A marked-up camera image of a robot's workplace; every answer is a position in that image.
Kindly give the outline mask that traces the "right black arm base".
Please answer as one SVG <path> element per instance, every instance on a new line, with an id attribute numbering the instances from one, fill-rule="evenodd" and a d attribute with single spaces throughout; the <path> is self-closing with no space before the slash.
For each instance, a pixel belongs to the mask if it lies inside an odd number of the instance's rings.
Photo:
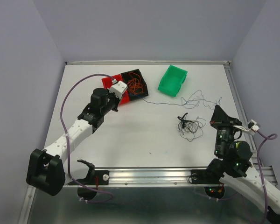
<path id="1" fill-rule="evenodd" d="M 222 161 L 213 159 L 205 169 L 192 169 L 188 181 L 191 184 L 219 184 L 221 177 L 224 177 Z"/>

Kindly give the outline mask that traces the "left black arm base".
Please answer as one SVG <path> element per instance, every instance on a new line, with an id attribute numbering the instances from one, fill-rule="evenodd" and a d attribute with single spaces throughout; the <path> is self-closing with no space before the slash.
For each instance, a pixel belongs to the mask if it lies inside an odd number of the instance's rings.
<path id="1" fill-rule="evenodd" d="M 109 184 L 110 171 L 97 169 L 93 163 L 86 160 L 77 160 L 79 167 L 71 171 L 72 176 L 84 185 L 106 186 Z"/>

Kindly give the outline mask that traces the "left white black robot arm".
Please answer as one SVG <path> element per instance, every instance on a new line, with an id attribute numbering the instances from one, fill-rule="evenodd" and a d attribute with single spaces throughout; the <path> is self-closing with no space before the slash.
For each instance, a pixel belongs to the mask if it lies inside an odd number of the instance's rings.
<path id="1" fill-rule="evenodd" d="M 26 176 L 27 184 L 55 196 L 63 186 L 71 182 L 86 188 L 86 185 L 74 179 L 70 167 L 64 169 L 64 163 L 70 163 L 70 154 L 86 138 L 90 137 L 103 124 L 105 115 L 117 111 L 126 87 L 119 84 L 109 89 L 96 88 L 90 102 L 78 115 L 74 124 L 64 129 L 64 134 L 44 149 L 35 149 L 29 158 Z"/>

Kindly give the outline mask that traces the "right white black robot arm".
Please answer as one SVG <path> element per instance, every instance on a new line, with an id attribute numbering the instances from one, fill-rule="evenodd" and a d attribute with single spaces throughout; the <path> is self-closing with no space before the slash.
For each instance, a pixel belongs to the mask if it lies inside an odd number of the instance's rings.
<path id="1" fill-rule="evenodd" d="M 261 166 L 254 167 L 250 145 L 235 138 L 237 132 L 249 135 L 259 133 L 260 125 L 250 120 L 247 126 L 243 126 L 239 119 L 228 116 L 216 105 L 210 126 L 217 131 L 216 158 L 206 168 L 207 180 L 233 188 L 264 213 L 264 220 L 280 224 L 280 190 L 265 179 Z"/>

